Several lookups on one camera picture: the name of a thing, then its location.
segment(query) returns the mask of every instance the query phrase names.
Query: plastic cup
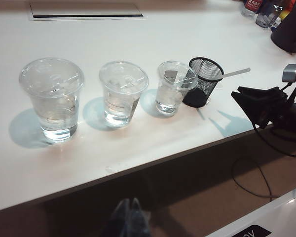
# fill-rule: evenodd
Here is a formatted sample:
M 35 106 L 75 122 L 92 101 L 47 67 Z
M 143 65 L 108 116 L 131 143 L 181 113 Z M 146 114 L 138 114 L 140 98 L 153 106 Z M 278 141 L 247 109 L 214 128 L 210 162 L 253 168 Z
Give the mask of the plastic cup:
M 188 65 L 176 61 L 162 63 L 158 72 L 156 108 L 163 115 L 173 116 L 185 95 L 196 87 L 198 77 Z
M 43 58 L 26 65 L 19 81 L 47 141 L 70 138 L 77 128 L 79 91 L 84 81 L 81 69 L 65 59 Z
M 126 126 L 133 117 L 142 91 L 148 86 L 148 76 L 135 64 L 118 61 L 105 64 L 99 77 L 107 126 Z

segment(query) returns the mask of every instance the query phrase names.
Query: table surface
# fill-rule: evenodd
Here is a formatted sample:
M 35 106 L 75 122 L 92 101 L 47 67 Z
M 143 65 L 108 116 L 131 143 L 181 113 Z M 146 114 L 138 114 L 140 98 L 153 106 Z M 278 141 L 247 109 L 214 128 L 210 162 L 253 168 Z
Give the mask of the table surface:
M 271 41 L 269 30 L 241 16 L 241 2 L 136 4 L 145 19 L 30 21 L 23 2 L 0 1 L 0 209 L 71 192 L 250 131 L 230 93 L 238 86 L 282 87 L 284 67 L 296 63 L 296 55 Z M 224 79 L 199 110 L 182 104 L 175 116 L 160 116 L 154 109 L 158 65 L 197 56 L 218 62 L 225 73 L 246 67 L 251 72 Z M 63 144 L 43 142 L 18 82 L 27 63 L 44 57 L 71 60 L 85 75 L 78 130 Z M 149 86 L 130 125 L 114 130 L 103 124 L 98 72 L 116 60 L 142 67 Z

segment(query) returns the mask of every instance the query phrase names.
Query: black mesh pencil holder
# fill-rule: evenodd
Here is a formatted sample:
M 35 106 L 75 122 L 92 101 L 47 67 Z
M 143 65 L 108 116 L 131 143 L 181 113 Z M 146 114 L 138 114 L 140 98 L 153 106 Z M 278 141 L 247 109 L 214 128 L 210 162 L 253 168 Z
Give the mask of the black mesh pencil holder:
M 213 60 L 202 57 L 193 58 L 188 65 L 197 74 L 198 84 L 194 90 L 187 93 L 183 99 L 183 103 L 195 108 L 203 107 L 217 82 L 222 80 L 208 79 L 223 75 L 223 69 Z

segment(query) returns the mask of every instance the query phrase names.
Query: cable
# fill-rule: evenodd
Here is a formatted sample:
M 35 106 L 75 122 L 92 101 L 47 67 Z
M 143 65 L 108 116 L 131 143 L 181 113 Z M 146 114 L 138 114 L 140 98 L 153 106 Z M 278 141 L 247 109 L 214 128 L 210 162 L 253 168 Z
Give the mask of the cable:
M 253 191 L 250 191 L 250 190 L 246 189 L 245 187 L 243 187 L 243 186 L 242 186 L 241 184 L 239 184 L 239 182 L 235 179 L 235 175 L 234 175 L 234 169 L 235 169 L 235 166 L 236 166 L 236 164 L 237 164 L 240 160 L 242 160 L 242 159 L 243 159 L 243 160 L 251 161 L 252 163 L 254 163 L 254 164 L 256 165 L 256 167 L 258 167 L 258 169 L 259 169 L 259 171 L 260 171 L 260 173 L 261 173 L 261 175 L 262 175 L 262 177 L 263 177 L 263 179 L 264 179 L 264 181 L 265 181 L 265 183 L 266 183 L 266 185 L 267 185 L 267 189 L 268 189 L 269 195 L 262 195 L 262 194 L 254 193 Z M 265 175 L 264 175 L 264 173 L 263 173 L 261 167 L 260 167 L 259 164 L 258 164 L 256 161 L 254 161 L 253 159 L 250 159 L 250 158 L 238 158 L 237 160 L 235 160 L 234 163 L 233 163 L 232 166 L 231 166 L 231 177 L 232 177 L 233 181 L 234 181 L 239 187 L 241 187 L 243 190 L 247 191 L 248 193 L 250 193 L 250 194 L 252 194 L 252 195 L 254 195 L 254 196 L 257 196 L 257 197 L 260 197 L 260 198 L 270 198 L 270 201 L 272 201 L 272 198 L 278 198 L 278 197 L 279 197 L 279 196 L 276 196 L 276 195 L 273 195 L 273 194 L 272 194 L 272 190 L 271 190 L 271 188 L 270 188 L 270 185 L 268 184 L 268 181 L 267 181 L 267 179 L 266 179 L 266 177 L 265 177 Z
M 274 150 L 276 150 L 277 152 L 279 152 L 279 153 L 282 153 L 282 154 L 284 154 L 284 155 L 286 155 L 286 156 L 289 156 L 289 157 L 295 157 L 296 158 L 296 155 L 293 155 L 293 154 L 289 154 L 289 153 L 287 153 L 287 152 L 284 152 L 284 151 L 282 151 L 282 150 L 280 150 L 280 149 L 278 149 L 277 147 L 275 147 L 275 146 L 273 146 L 272 144 L 270 144 L 264 137 L 262 137 L 262 135 L 259 133 L 259 131 L 258 131 L 258 129 L 257 129 L 257 127 L 256 127 L 256 125 L 254 124 L 254 123 L 252 123 L 252 126 L 253 126 L 253 129 L 255 130 L 255 132 L 256 132 L 256 134 L 268 145 L 268 146 L 270 146 L 272 149 L 274 149 Z

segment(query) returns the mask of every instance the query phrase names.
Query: floor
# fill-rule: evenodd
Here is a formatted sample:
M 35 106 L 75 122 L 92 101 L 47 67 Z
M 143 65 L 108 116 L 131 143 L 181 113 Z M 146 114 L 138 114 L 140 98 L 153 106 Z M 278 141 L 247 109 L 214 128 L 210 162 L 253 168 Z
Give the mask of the floor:
M 262 133 L 296 154 L 296 144 Z M 269 202 L 241 189 L 274 195 L 296 188 L 296 158 L 271 150 L 256 134 L 238 138 L 45 203 L 0 212 L 0 237 L 96 237 L 123 198 L 137 197 L 153 237 L 202 237 Z

